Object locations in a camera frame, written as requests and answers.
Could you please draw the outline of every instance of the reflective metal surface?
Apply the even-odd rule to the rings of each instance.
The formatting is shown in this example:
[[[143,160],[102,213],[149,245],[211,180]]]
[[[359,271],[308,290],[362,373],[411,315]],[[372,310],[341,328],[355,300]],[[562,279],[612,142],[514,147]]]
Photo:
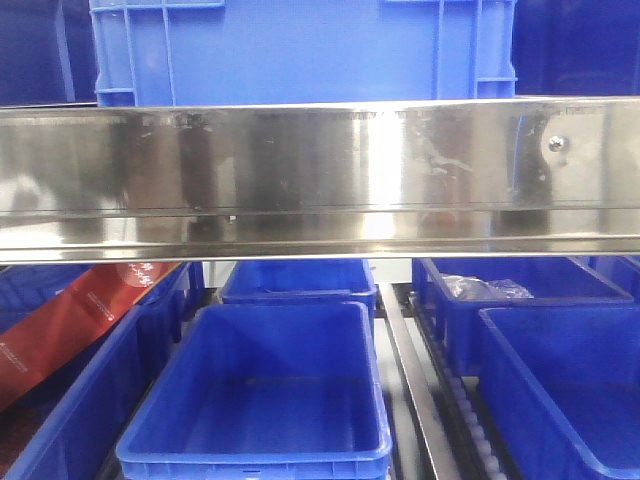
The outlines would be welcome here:
[[[0,110],[0,262],[640,252],[640,100]]]

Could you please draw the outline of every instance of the screw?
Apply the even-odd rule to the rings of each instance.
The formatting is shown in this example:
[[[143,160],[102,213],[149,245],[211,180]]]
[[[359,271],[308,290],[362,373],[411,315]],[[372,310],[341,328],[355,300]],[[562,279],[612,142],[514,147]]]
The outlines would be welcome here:
[[[566,144],[567,141],[564,137],[554,135],[549,139],[549,150],[551,150],[552,152],[559,152],[566,146]]]

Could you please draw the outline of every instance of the red packaging bag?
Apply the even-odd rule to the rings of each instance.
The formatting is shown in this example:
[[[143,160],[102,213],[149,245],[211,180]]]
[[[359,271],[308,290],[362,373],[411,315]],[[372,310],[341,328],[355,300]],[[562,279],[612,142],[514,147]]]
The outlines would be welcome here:
[[[104,335],[178,265],[96,265],[0,334],[0,411]]]

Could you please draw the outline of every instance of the plastic bag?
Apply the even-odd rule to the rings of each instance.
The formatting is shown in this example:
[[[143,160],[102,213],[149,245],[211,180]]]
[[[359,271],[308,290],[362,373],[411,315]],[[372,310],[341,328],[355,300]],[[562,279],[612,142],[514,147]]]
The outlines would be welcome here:
[[[443,276],[444,283],[458,300],[507,300],[534,298],[522,285],[510,279],[485,282],[477,277]]]

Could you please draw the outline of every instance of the blue plastic crate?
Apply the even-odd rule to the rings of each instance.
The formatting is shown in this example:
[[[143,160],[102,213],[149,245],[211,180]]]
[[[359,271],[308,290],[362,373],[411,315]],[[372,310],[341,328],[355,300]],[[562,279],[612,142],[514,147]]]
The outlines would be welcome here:
[[[416,294],[418,308],[425,314],[435,306],[432,280],[427,275],[422,258],[411,259],[411,284]]]
[[[437,338],[444,338],[447,360],[456,375],[476,375],[481,348],[478,310],[489,307],[630,303],[633,297],[576,259],[569,257],[432,258],[422,260],[435,297]],[[484,281],[510,279],[534,298],[463,300],[443,274]]]
[[[640,307],[480,315],[480,394],[523,477],[640,478]]]
[[[219,305],[116,447],[131,480],[384,479],[391,438],[366,309]]]
[[[88,2],[0,2],[0,65],[0,105],[95,101]]]
[[[98,103],[510,97],[514,0],[91,0]]]
[[[637,95],[636,0],[519,0],[513,62],[517,91],[538,95]]]
[[[201,270],[193,263],[172,272],[108,336],[20,400],[44,423],[4,480],[95,477],[168,360],[175,320],[189,318],[200,302],[202,286],[188,279]]]
[[[637,257],[591,257],[589,266],[640,303],[640,260]]]
[[[361,302],[373,328],[376,292],[367,260],[246,260],[236,264],[220,298],[254,305]]]

